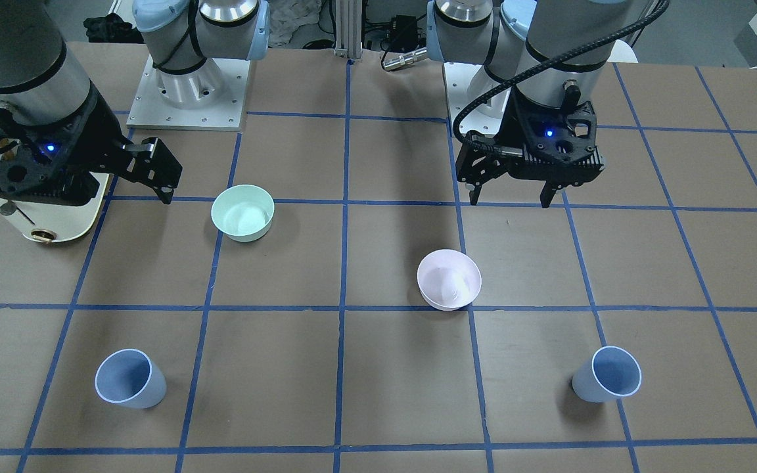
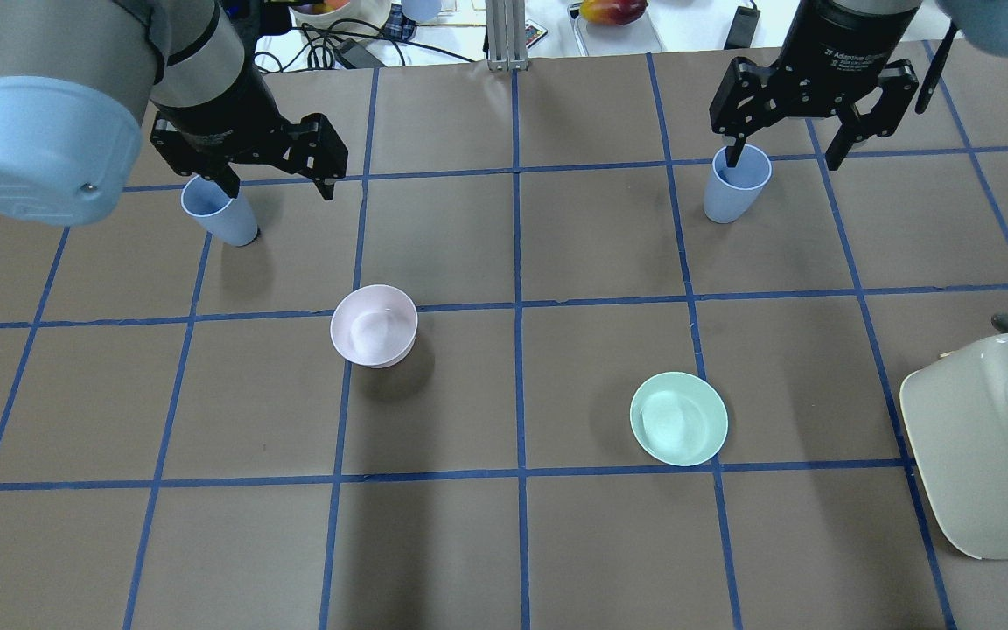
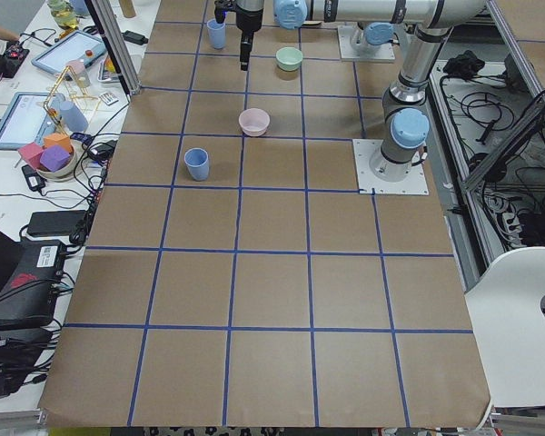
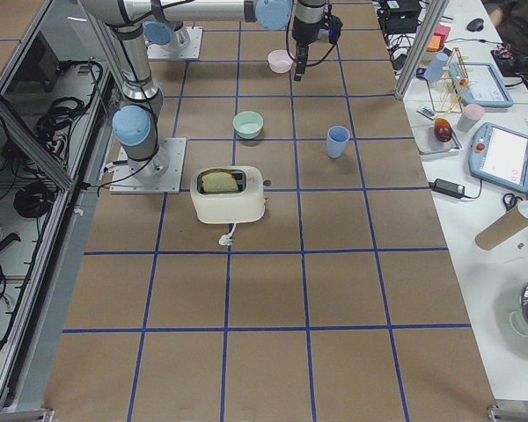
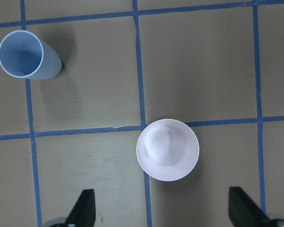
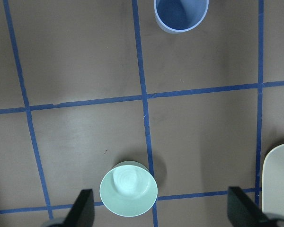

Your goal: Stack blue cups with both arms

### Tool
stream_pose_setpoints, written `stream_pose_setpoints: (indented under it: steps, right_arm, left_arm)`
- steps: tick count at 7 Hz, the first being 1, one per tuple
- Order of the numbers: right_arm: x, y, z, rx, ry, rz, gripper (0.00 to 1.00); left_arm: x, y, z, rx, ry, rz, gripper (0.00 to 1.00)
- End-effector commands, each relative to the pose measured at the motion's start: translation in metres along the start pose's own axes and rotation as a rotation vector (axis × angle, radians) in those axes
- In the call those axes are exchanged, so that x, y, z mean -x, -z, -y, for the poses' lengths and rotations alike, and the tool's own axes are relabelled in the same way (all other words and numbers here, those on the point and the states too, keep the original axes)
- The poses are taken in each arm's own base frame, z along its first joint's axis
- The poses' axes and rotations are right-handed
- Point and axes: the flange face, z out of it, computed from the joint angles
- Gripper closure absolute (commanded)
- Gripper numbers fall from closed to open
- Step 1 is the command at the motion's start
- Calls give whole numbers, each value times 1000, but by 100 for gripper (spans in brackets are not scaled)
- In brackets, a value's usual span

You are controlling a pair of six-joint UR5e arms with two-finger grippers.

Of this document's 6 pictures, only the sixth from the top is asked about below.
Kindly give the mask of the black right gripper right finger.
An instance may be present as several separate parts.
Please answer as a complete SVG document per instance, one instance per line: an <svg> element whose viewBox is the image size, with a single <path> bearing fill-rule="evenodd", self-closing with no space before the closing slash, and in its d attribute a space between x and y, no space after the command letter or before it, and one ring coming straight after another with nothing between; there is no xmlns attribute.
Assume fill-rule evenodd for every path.
<svg viewBox="0 0 284 227"><path fill-rule="evenodd" d="M237 186L228 188L227 216L233 227L265 227L268 217Z"/></svg>

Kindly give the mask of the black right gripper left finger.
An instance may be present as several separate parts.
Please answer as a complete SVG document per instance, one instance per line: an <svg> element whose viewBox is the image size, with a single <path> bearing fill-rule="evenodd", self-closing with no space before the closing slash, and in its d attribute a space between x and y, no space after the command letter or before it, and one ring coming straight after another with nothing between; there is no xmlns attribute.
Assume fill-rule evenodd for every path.
<svg viewBox="0 0 284 227"><path fill-rule="evenodd" d="M64 227L91 227L95 219L94 197L92 189L79 193L70 212L63 221Z"/></svg>

